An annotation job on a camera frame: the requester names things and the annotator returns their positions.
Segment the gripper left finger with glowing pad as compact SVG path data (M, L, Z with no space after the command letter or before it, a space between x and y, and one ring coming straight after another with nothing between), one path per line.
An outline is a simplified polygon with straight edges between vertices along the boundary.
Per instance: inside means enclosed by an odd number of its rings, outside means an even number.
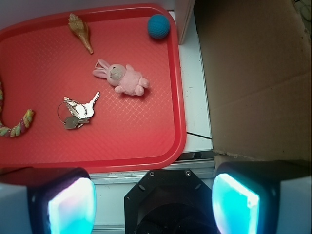
M83 168L1 168L2 234L90 234L96 189Z

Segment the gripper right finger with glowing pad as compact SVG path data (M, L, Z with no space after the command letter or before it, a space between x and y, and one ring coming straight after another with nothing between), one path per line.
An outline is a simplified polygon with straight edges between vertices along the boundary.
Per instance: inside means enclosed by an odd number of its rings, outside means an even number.
M312 164L223 162L212 186L212 208L222 234L310 234Z

